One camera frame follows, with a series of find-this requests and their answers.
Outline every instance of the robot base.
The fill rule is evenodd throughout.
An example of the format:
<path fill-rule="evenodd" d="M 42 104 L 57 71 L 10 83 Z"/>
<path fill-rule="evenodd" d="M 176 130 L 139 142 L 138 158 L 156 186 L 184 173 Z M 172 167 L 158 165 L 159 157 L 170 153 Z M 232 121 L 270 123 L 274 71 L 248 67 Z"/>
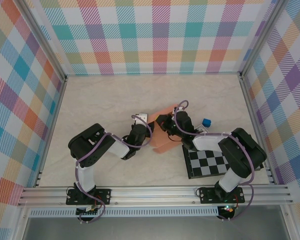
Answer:
<path fill-rule="evenodd" d="M 110 204 L 111 189 L 98 189 L 94 186 L 88 194 L 102 200 L 105 205 Z M 76 184 L 74 184 L 74 189 L 69 189 L 67 191 L 66 205 L 95 205 L 95 203 L 95 200 L 81 192 Z"/>
<path fill-rule="evenodd" d="M 230 194 L 230 196 L 221 201 L 216 195 L 214 187 L 200 187 L 198 189 L 198 197 L 200 197 L 201 204 L 243 204 L 245 202 L 244 192 L 241 187 L 236 187 Z"/>
<path fill-rule="evenodd" d="M 228 211 L 225 210 L 224 206 L 218 206 L 219 216 L 216 216 L 218 219 L 232 219 L 235 216 L 236 210 Z"/>

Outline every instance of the checkerboard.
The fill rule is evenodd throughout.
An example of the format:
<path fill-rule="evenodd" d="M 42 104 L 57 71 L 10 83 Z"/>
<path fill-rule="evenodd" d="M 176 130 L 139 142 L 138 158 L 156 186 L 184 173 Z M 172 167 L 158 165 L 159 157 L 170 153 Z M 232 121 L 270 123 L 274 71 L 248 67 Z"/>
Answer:
<path fill-rule="evenodd" d="M 223 175 L 230 168 L 226 157 L 219 151 L 192 151 L 182 146 L 189 179 Z"/>

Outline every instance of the beige tabletop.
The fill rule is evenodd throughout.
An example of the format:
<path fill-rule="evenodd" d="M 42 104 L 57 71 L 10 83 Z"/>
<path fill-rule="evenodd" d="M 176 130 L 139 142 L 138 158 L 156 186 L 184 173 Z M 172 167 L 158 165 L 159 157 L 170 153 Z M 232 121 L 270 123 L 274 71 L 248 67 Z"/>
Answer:
<path fill-rule="evenodd" d="M 254 130 L 236 75 L 115 75 L 70 77 L 56 122 L 40 187 L 72 186 L 75 162 L 68 142 L 95 123 L 119 137 L 129 134 L 137 113 L 155 113 L 189 100 L 192 124 L 212 121 L 210 133 Z M 106 153 L 95 164 L 97 186 L 212 185 L 221 176 L 188 179 L 181 146 L 158 154 L 151 146 L 129 160 Z M 268 184 L 264 169 L 256 171 L 254 184 Z"/>

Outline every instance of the colorful plaid backdrop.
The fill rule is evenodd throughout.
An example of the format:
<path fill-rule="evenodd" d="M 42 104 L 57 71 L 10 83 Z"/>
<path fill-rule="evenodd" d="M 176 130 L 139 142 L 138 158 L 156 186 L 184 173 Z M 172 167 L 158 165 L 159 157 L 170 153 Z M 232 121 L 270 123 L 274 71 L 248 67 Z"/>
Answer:
<path fill-rule="evenodd" d="M 260 23 L 260 26 L 258 27 L 258 30 L 255 32 L 255 35 L 253 37 L 253 40 L 249 46 L 249 49 L 246 51 L 246 54 L 244 55 L 244 58 L 243 58 L 243 61 L 240 65 L 240 68 L 239 68 L 239 71 L 242 72 L 244 66 L 246 65 L 246 62 L 250 56 L 250 53 L 251 51 L 254 49 L 254 47 L 256 46 L 258 40 L 259 40 L 259 37 L 262 33 L 262 31 L 264 30 L 265 26 L 266 26 L 266 22 L 269 20 L 269 17 L 271 16 L 271 13 L 273 12 L 275 6 L 276 6 L 276 3 L 278 2 L 278 0 L 271 0 L 271 3 Z"/>
<path fill-rule="evenodd" d="M 13 0 L 0 0 L 0 240 L 35 177 L 61 85 Z"/>
<path fill-rule="evenodd" d="M 237 72 L 271 0 L 27 2 L 64 69 L 88 75 Z"/>
<path fill-rule="evenodd" d="M 300 230 L 300 0 L 290 0 L 246 76 L 270 160 L 297 202 Z"/>

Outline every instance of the aluminum frame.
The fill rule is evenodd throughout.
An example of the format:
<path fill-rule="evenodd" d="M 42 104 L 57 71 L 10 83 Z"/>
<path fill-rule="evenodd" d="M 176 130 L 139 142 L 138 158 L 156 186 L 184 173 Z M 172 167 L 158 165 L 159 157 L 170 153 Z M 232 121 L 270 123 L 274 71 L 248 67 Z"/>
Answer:
<path fill-rule="evenodd" d="M 185 207 L 185 206 L 223 206 L 223 204 L 201 204 L 196 196 L 200 187 L 213 186 L 103 186 L 100 189 L 112 189 L 110 204 L 116 207 Z M 252 190 L 243 186 L 245 203 L 251 199 Z M 254 185 L 252 205 L 290 205 L 292 196 L 286 185 Z M 25 188 L 19 201 L 21 208 L 69 208 L 66 205 L 67 187 L 33 187 Z M 74 208 L 87 205 L 74 205 Z"/>
<path fill-rule="evenodd" d="M 282 12 L 285 10 L 289 0 L 278 0 L 276 5 L 274 6 L 274 9 L 268 19 L 268 21 L 265 23 L 265 26 L 256 42 L 256 45 L 252 49 L 242 71 L 241 74 L 244 77 L 253 64 L 255 63 L 262 47 L 264 46 L 265 42 L 268 40 L 272 30 L 274 29 L 278 19 L 280 18 Z"/>
<path fill-rule="evenodd" d="M 269 151 L 268 151 L 268 148 L 266 147 L 265 140 L 262 136 L 262 131 L 261 131 L 261 128 L 260 128 L 260 125 L 259 125 L 259 122 L 258 122 L 257 115 L 256 115 L 256 113 L 253 109 L 253 106 L 252 106 L 252 99 L 251 99 L 251 97 L 248 93 L 249 90 L 248 90 L 248 87 L 246 85 L 246 82 L 245 82 L 244 78 L 241 77 L 240 75 L 238 75 L 238 80 L 240 82 L 240 86 L 241 86 L 241 89 L 242 89 L 242 93 L 243 93 L 243 96 L 244 96 L 246 107 L 248 108 L 248 112 L 249 112 L 249 115 L 250 115 L 250 118 L 251 118 L 251 121 L 252 121 L 252 125 L 253 125 L 253 128 L 254 128 L 254 132 L 255 132 L 257 141 L 261 145 L 261 147 L 265 150 L 267 156 L 269 156 Z M 274 171 L 275 168 L 274 168 L 272 162 L 269 161 L 269 159 L 267 159 L 265 161 L 265 165 L 266 165 L 266 168 L 267 168 L 267 173 L 268 173 L 269 179 L 271 177 L 273 179 L 273 182 L 278 184 L 279 180 L 278 180 L 276 171 Z M 291 206 L 283 204 L 283 205 L 280 205 L 280 207 L 281 207 L 281 212 L 282 212 L 282 215 L 283 215 L 283 219 L 284 219 L 284 222 L 285 222 L 285 225 L 286 225 L 286 228 L 288 230 L 290 238 L 293 239 L 293 240 L 300 240 L 300 234 L 299 234 L 295 219 L 293 218 Z"/>
<path fill-rule="evenodd" d="M 46 39 L 44 33 L 42 32 L 41 27 L 37 23 L 28 4 L 25 3 L 25 0 L 13 0 L 13 2 L 19 9 L 21 15 L 24 17 L 26 23 L 29 25 L 31 32 L 35 36 L 39 45 L 42 47 L 44 53 L 46 54 L 47 58 L 51 62 L 54 70 L 56 71 L 58 76 L 65 82 L 67 79 L 67 74 L 61 67 L 59 60 L 57 59 L 54 51 L 52 50 L 51 46 L 49 45 L 48 40 Z"/>
<path fill-rule="evenodd" d="M 53 134 L 54 134 L 54 131 L 55 131 L 55 127 L 56 127 L 57 119 L 58 119 L 58 116 L 59 116 L 59 111 L 60 111 L 60 108 L 61 108 L 62 100 L 64 99 L 64 95 L 65 95 L 65 92 L 66 92 L 67 83 L 68 83 L 67 79 L 65 79 L 65 82 L 63 82 L 62 86 L 61 86 L 59 100 L 58 100 L 58 103 L 57 103 L 56 108 L 55 108 L 55 113 L 54 113 L 54 116 L 53 116 L 53 119 L 52 119 L 50 131 L 48 132 L 48 137 L 46 139 L 46 144 L 44 146 L 42 157 L 41 157 L 40 162 L 39 162 L 39 168 L 35 172 L 36 177 L 33 178 L 33 180 L 32 180 L 31 185 L 34 186 L 34 187 L 38 186 L 37 181 L 39 180 L 39 176 L 40 176 L 40 174 L 42 173 L 42 171 L 44 170 L 44 167 L 45 167 L 49 147 L 50 147 L 52 137 L 53 137 Z"/>

